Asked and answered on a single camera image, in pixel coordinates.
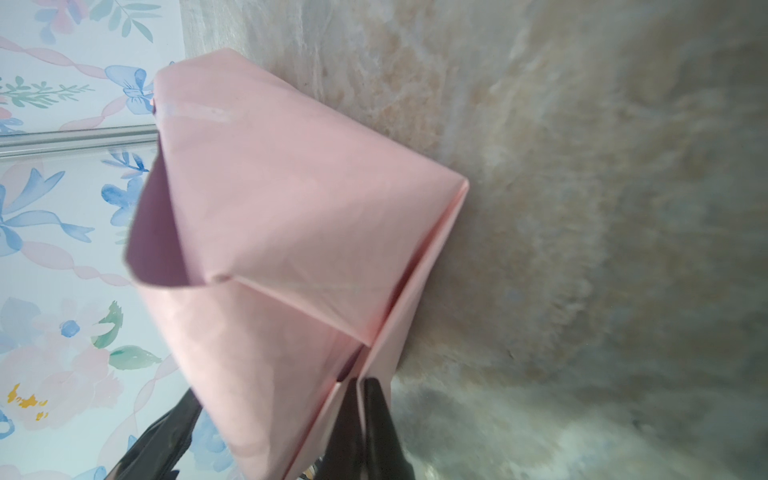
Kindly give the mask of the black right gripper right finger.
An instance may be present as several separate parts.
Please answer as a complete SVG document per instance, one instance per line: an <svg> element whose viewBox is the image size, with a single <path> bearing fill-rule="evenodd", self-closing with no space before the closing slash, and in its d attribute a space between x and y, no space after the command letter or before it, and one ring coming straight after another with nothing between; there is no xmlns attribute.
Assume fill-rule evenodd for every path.
<svg viewBox="0 0 768 480"><path fill-rule="evenodd" d="M365 463L370 480L414 480L403 453L382 386L376 378L363 381Z"/></svg>

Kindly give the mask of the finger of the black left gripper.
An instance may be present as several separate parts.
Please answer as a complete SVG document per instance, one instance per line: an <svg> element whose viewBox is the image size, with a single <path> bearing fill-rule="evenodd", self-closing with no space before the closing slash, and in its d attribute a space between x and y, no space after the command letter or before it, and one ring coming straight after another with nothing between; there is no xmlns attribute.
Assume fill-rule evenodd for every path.
<svg viewBox="0 0 768 480"><path fill-rule="evenodd" d="M175 480L188 450L202 405L192 389L151 424L106 475L106 480Z"/></svg>

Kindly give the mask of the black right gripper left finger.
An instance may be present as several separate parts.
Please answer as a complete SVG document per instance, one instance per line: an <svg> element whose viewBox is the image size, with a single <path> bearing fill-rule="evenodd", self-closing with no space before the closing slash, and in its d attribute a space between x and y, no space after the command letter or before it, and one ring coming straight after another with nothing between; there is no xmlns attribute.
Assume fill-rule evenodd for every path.
<svg viewBox="0 0 768 480"><path fill-rule="evenodd" d="M364 464L364 439L353 379L345 391L337 419L315 478L317 480L360 480Z"/></svg>

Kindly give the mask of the purple pink wrapping paper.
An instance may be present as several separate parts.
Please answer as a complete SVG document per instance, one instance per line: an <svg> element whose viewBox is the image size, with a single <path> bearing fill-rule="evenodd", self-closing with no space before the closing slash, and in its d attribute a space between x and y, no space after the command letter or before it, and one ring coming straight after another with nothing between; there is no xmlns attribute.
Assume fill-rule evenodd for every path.
<svg viewBox="0 0 768 480"><path fill-rule="evenodd" d="M352 379L390 389L468 180L230 49L154 107L131 274L243 475L293 478Z"/></svg>

